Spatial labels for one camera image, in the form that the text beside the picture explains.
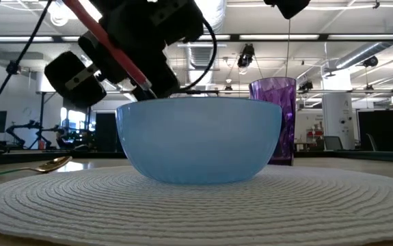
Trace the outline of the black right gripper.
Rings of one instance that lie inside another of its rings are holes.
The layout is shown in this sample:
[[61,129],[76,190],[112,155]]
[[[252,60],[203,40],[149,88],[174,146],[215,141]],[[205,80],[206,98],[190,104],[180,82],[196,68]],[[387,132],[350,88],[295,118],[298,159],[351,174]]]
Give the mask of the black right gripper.
[[[100,26],[110,42],[131,54],[134,64],[152,84],[157,98],[178,91],[179,81],[163,49],[176,42],[194,42],[204,33],[204,17],[194,0],[88,0],[101,14]],[[93,36],[85,32],[78,45],[113,84],[135,82]]]

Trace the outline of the silver fork with pink handle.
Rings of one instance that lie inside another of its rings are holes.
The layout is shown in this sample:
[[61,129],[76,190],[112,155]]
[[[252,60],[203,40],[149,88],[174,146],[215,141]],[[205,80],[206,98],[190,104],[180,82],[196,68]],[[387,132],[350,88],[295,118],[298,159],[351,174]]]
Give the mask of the silver fork with pink handle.
[[138,84],[142,90],[149,92],[153,98],[157,98],[157,95],[151,89],[151,82],[124,51],[111,43],[107,32],[87,13],[79,0],[63,0],[63,2],[72,10],[93,36],[109,51],[110,55],[128,73],[136,84]]

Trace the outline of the light blue bowl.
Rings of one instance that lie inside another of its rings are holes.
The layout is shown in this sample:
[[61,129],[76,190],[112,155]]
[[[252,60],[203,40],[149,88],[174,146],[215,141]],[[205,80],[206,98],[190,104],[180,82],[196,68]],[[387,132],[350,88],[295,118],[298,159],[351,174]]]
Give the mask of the light blue bowl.
[[270,161],[281,125],[279,105],[246,98],[154,99],[116,109],[119,140],[132,166],[173,184],[252,178]]

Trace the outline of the gold spoon with green handle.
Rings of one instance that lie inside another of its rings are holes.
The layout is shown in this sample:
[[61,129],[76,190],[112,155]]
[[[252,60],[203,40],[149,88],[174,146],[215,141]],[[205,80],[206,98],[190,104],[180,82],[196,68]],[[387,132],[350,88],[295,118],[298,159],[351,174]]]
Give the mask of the gold spoon with green handle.
[[0,176],[4,175],[4,174],[9,174],[9,173],[13,173],[13,172],[21,172],[21,171],[33,171],[33,172],[38,172],[40,174],[47,174],[47,173],[53,172],[53,171],[65,166],[71,160],[72,160],[71,156],[57,157],[51,161],[46,162],[45,164],[38,166],[37,168],[22,167],[22,168],[18,168],[18,169],[11,169],[8,171],[0,172]]

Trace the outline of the purple faceted plastic cup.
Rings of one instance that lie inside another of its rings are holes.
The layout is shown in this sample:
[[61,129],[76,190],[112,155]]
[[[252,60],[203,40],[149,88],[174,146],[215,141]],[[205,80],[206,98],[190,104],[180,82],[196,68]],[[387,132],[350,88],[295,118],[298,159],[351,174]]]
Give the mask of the purple faceted plastic cup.
[[249,84],[251,99],[279,105],[282,124],[275,152],[270,165],[293,164],[295,153],[296,80],[290,77],[269,77]]

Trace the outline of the long ceiling light strip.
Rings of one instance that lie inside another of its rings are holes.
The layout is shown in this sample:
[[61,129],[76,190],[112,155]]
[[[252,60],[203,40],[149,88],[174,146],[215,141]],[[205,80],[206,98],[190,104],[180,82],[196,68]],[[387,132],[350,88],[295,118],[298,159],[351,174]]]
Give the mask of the long ceiling light strip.
[[[15,42],[28,42],[29,37],[27,36],[0,36],[0,43],[15,43]],[[51,36],[36,36],[32,39],[32,42],[52,42]]]
[[240,40],[317,40],[318,34],[251,34],[240,35]]

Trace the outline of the white woven round placemat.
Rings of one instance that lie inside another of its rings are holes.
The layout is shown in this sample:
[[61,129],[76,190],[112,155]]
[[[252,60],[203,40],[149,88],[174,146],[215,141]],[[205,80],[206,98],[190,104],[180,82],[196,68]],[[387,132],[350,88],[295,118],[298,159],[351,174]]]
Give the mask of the white woven round placemat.
[[317,167],[172,185],[132,167],[0,184],[0,233],[73,246],[352,246],[393,240],[393,178]]

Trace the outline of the white round column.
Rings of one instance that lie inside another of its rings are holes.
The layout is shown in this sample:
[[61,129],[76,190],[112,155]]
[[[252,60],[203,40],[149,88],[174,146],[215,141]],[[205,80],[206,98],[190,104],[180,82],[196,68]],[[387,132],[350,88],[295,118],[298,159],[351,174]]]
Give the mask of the white round column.
[[351,75],[348,69],[323,76],[321,87],[325,136],[339,137],[344,150],[355,148]]

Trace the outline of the grey office chair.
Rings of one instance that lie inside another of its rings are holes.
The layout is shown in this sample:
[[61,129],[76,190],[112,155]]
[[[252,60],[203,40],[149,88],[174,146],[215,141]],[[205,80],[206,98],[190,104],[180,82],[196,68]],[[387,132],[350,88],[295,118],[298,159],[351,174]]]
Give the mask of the grey office chair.
[[343,145],[338,136],[324,136],[326,150],[343,150]]

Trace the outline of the black partition wall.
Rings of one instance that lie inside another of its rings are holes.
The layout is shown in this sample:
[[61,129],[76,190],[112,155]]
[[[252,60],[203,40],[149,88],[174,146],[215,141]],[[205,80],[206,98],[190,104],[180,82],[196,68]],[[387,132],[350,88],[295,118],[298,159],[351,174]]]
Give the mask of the black partition wall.
[[117,128],[114,113],[96,114],[95,138],[99,152],[115,152],[117,150]]
[[393,152],[393,110],[358,111],[362,150]]

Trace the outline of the black metal gantry frame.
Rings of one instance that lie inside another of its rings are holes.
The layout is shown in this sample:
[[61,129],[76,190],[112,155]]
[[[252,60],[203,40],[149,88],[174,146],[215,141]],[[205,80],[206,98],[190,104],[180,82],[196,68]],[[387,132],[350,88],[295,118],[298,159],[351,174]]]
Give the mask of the black metal gantry frame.
[[[63,133],[63,138],[68,142],[86,140],[82,132],[91,130],[90,110],[75,107],[70,101],[63,99],[56,92],[38,92],[40,95],[38,121],[45,128],[58,125]],[[56,142],[56,133],[45,133],[45,137],[59,148]]]

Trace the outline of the black metal table frame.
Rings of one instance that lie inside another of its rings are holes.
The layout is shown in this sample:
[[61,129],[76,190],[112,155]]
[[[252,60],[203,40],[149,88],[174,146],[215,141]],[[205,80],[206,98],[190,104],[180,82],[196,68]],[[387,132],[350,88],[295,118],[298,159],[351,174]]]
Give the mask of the black metal table frame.
[[[17,152],[0,154],[0,165],[13,163],[27,163],[34,161],[48,161],[61,156],[71,156],[74,159],[125,159],[123,152]],[[393,162],[393,152],[382,151],[311,151],[295,152],[294,158],[341,158],[365,159],[372,161]]]

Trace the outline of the silver ventilation duct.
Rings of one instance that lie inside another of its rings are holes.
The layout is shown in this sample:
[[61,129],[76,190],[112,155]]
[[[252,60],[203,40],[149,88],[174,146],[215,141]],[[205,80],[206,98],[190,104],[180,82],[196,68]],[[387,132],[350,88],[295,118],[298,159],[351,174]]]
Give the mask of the silver ventilation duct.
[[350,52],[348,55],[338,59],[335,63],[336,70],[343,70],[354,66],[374,55],[393,46],[393,41],[374,42],[372,44],[364,44],[358,49]]

